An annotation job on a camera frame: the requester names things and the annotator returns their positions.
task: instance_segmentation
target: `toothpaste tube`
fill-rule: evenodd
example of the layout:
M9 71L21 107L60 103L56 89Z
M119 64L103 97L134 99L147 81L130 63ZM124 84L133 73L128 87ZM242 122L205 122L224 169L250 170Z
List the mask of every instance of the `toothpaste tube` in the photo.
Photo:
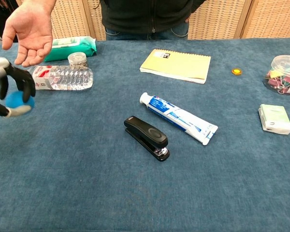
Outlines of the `toothpaste tube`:
M206 122L157 96L149 96L146 92L141 95L140 103L144 103L149 110L185 131L203 145L208 144L218 129L218 126Z

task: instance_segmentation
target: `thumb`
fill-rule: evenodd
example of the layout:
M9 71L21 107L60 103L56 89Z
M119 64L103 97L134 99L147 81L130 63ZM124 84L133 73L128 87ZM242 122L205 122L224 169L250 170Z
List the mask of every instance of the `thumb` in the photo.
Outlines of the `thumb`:
M2 49L3 50L8 50L12 47L15 35L16 35L16 31L14 30L12 25L10 25L10 23L8 23L7 21L5 24L3 35L2 35Z

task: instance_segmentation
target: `yellow notepad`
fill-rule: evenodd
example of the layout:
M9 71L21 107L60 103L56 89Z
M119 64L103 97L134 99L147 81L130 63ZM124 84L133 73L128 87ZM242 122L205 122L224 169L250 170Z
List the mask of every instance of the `yellow notepad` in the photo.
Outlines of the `yellow notepad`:
M204 84L210 60L210 56L154 49L141 65L140 71Z

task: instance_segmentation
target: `black stapler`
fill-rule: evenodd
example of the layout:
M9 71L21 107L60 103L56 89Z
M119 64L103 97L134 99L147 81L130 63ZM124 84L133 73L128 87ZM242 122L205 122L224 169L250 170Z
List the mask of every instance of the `black stapler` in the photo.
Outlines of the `black stapler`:
M142 144L157 160L165 161L170 156L170 151L166 148L168 138L157 128L131 116L124 121L128 132L140 144Z

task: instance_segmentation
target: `table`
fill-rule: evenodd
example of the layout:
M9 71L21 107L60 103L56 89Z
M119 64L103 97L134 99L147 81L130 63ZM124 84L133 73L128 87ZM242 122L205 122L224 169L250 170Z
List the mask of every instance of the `table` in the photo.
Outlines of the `table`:
M206 83L141 73L154 48L210 55ZM290 232L290 135L263 131L258 115L276 104L290 118L290 95L262 83L272 59L290 55L290 38L98 41L97 50L90 90L39 90L30 114L0 117L0 231ZM13 62L16 51L0 56ZM216 134L203 146L141 105L144 92ZM168 136L166 161L125 132L132 115Z

